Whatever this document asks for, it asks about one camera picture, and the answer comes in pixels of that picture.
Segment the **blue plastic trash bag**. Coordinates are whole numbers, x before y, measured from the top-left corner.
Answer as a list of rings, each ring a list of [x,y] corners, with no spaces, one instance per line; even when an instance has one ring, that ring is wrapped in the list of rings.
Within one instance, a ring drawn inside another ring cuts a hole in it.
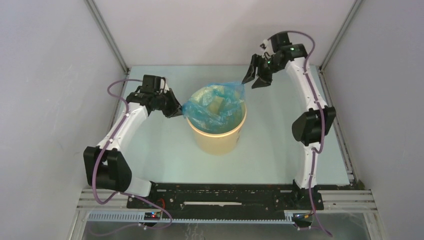
[[[229,132],[244,118],[245,86],[240,82],[208,84],[193,93],[183,104],[182,114],[202,132]]]

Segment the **yellow trash bin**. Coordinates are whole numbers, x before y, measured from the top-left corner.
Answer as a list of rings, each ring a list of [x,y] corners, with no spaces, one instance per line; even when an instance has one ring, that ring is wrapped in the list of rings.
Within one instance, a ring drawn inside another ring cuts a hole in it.
[[[245,106],[245,113],[241,123],[236,128],[226,133],[211,134],[211,133],[203,132],[195,128],[187,119],[187,122],[194,133],[194,139],[198,147],[202,151],[211,155],[224,155],[234,150],[234,148],[238,144],[242,127],[247,118],[246,101],[244,106]]]

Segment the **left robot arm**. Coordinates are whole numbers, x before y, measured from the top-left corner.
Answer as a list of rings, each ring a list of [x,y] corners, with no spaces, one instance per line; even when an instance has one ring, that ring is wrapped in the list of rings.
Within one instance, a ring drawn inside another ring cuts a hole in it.
[[[83,160],[87,182],[93,190],[137,195],[145,208],[153,208],[158,202],[158,194],[151,190],[153,183],[133,173],[126,152],[136,130],[153,111],[161,111],[166,118],[179,117],[182,106],[165,77],[145,74],[139,82],[126,98],[117,97],[124,104],[119,119],[103,140],[84,150]]]

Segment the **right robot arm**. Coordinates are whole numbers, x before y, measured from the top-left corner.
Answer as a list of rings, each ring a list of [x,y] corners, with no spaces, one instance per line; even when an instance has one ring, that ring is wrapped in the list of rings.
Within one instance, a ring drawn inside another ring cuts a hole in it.
[[[309,62],[313,51],[306,50],[302,43],[292,43],[289,34],[289,30],[281,31],[262,42],[262,53],[252,55],[242,83],[252,82],[252,89],[268,87],[273,75],[284,70],[296,87],[304,112],[293,122],[291,131],[294,139],[303,145],[304,154],[290,201],[295,208],[304,209],[310,204],[317,184],[318,154],[323,151],[336,109],[328,106],[314,82]]]

